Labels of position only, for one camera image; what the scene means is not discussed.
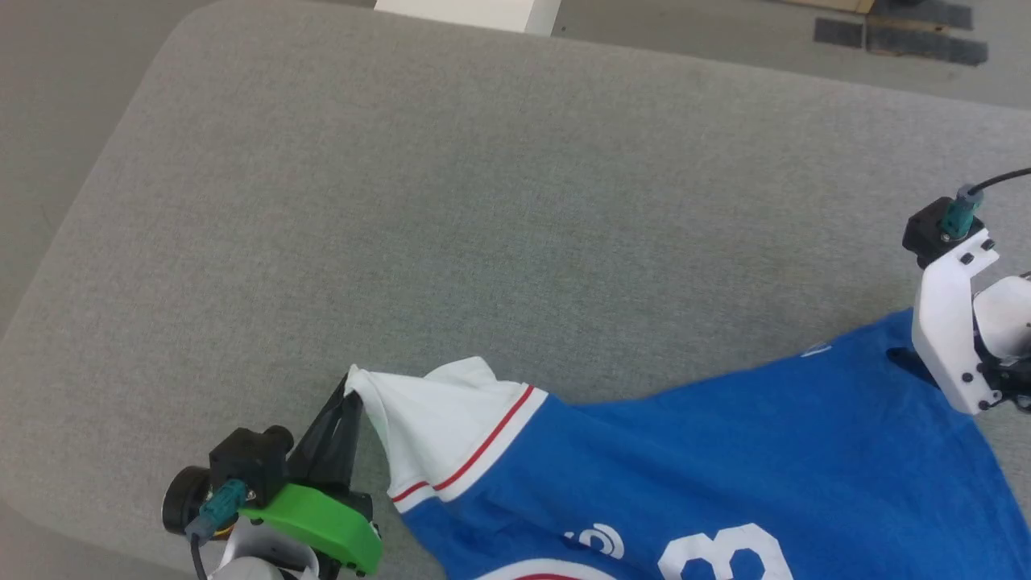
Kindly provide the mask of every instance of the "gray fabric surface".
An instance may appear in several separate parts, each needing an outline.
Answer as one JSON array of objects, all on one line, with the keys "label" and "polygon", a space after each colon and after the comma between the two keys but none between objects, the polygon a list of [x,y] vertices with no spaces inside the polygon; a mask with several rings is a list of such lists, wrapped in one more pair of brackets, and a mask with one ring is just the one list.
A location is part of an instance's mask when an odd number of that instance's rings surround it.
[{"label": "gray fabric surface", "polygon": [[[789,355],[907,307],[905,217],[1029,147],[1031,112],[215,4],[155,60],[0,344],[0,494],[187,570],[171,477],[237,425],[299,434],[351,364],[479,354],[594,402]],[[1028,185],[989,193],[995,273],[1027,269]],[[1028,510],[1031,423],[983,425]],[[381,576],[439,575],[363,438]]]}]

